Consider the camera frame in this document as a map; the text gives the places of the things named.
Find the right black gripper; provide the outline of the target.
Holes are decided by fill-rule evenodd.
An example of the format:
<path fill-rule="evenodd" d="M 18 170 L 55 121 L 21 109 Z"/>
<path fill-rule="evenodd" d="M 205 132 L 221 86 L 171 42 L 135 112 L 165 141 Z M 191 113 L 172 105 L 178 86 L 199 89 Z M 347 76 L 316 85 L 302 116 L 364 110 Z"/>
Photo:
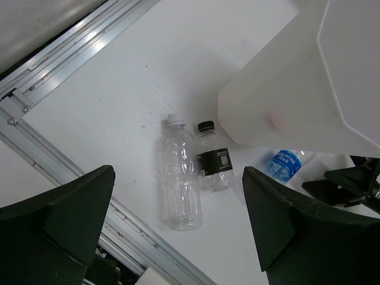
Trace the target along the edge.
<path fill-rule="evenodd" d="M 326 180 L 302 183 L 302 188 L 316 200 L 337 207 L 362 203 L 379 214 L 379 159 L 350 156 L 355 167 L 330 170 Z"/>

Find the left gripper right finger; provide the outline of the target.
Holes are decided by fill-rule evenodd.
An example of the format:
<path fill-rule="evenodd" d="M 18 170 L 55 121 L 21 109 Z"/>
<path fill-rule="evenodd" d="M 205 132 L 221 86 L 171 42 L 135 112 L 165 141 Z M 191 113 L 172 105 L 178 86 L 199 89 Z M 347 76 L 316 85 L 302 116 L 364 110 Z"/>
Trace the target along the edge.
<path fill-rule="evenodd" d="M 243 191 L 270 284 L 378 284 L 379 220 L 319 202 L 253 167 Z"/>

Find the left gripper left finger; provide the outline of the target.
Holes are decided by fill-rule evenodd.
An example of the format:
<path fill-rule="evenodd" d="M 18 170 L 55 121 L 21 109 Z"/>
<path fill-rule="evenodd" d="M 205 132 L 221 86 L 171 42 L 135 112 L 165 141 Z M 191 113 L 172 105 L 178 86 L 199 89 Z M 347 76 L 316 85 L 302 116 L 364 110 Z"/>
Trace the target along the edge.
<path fill-rule="evenodd" d="M 1 208 L 1 284 L 81 284 L 115 183 L 104 165 Z"/>

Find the blue label plastic bottle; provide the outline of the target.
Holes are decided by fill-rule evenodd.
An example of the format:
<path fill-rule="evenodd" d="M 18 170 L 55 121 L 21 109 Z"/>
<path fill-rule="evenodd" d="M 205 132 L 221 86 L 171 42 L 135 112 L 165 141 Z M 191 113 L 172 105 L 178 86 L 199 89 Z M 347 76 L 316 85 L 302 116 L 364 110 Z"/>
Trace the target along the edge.
<path fill-rule="evenodd" d="M 270 153 L 262 162 L 264 173 L 285 185 L 304 165 L 312 161 L 316 152 L 282 149 Z"/>

